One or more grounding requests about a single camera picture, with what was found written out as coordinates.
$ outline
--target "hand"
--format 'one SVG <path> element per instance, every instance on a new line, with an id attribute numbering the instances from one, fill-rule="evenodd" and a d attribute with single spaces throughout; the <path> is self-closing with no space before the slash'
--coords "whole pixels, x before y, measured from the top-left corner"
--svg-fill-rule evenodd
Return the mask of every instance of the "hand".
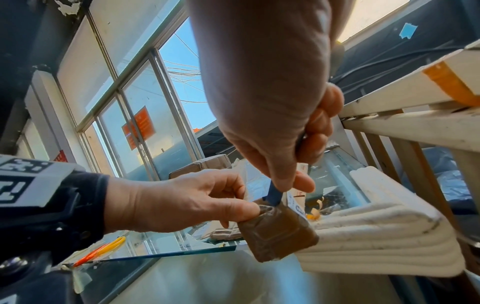
<path id="1" fill-rule="evenodd" d="M 225 137 L 275 186 L 312 192 L 315 163 L 343 106 L 327 84 L 331 41 L 353 0 L 189 1 L 205 94 Z M 306 130 L 299 150 L 298 136 Z"/>
<path id="2" fill-rule="evenodd" d="M 242 200 L 245 184 L 231 170 L 203 170 L 161 182 L 110 178 L 105 230 L 173 232 L 210 220 L 224 227 L 259 215 L 257 204 Z"/>

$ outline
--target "peeling paint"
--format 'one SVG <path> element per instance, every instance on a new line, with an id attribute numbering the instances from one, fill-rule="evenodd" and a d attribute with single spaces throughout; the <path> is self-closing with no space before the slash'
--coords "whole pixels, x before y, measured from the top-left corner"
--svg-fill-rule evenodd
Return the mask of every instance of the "peeling paint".
<path id="1" fill-rule="evenodd" d="M 55 3 L 58 4 L 58 10 L 62 13 L 62 15 L 76 15 L 80 9 L 80 2 L 72 3 L 71 6 L 63 4 L 59 0 L 55 0 Z"/>

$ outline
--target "red sign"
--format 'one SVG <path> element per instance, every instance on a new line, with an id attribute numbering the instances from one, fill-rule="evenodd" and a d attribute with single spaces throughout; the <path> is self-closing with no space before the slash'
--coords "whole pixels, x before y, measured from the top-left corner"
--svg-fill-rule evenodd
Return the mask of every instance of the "red sign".
<path id="1" fill-rule="evenodd" d="M 59 161 L 59 162 L 62 162 L 62 163 L 68 163 L 69 161 L 67 161 L 67 157 L 65 156 L 65 153 L 63 150 L 60 150 L 60 153 L 56 156 L 55 159 L 53 159 L 53 161 Z"/>
<path id="2" fill-rule="evenodd" d="M 150 118 L 149 112 L 147 111 L 147 108 L 145 106 L 135 114 L 134 118 L 135 118 L 136 124 L 138 125 L 138 129 L 140 130 L 140 134 L 143 137 L 143 140 L 147 140 L 153 134 L 155 134 L 154 125 Z M 127 124 L 124 124 L 121 127 L 121 129 L 125 134 L 125 137 L 126 137 L 126 140 L 128 141 L 128 145 L 130 146 L 130 149 L 134 150 L 136 148 L 134 136 L 137 140 L 139 140 L 139 137 L 137 135 L 137 132 L 135 130 L 135 127 L 132 121 L 129 120 L 128 123 L 130 124 L 130 128 L 128 127 Z"/>

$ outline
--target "orange paper sign on window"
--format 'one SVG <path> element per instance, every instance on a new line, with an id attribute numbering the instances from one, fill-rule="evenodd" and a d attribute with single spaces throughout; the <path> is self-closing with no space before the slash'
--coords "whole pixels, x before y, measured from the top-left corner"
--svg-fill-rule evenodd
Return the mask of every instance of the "orange paper sign on window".
<path id="1" fill-rule="evenodd" d="M 140 130 L 140 134 L 143 137 L 143 140 L 147 140 L 153 134 L 155 134 L 155 128 L 146 107 L 141 108 L 140 111 L 135 114 L 134 118 L 136 124 L 138 125 L 138 129 Z M 134 125 L 132 124 L 132 121 L 129 120 L 128 123 L 130 124 L 130 128 L 127 124 L 124 124 L 121 129 L 125 134 L 130 149 L 133 150 L 136 148 L 134 136 L 137 140 L 139 139 L 139 137 L 137 135 Z"/>

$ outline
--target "wrist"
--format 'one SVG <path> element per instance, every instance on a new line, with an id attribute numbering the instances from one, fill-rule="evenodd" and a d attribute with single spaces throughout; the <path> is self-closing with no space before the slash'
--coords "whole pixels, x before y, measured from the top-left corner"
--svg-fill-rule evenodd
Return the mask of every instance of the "wrist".
<path id="1" fill-rule="evenodd" d="M 134 230 L 136 218 L 136 201 L 141 183 L 111 177 L 104 204 L 104 232 Z"/>

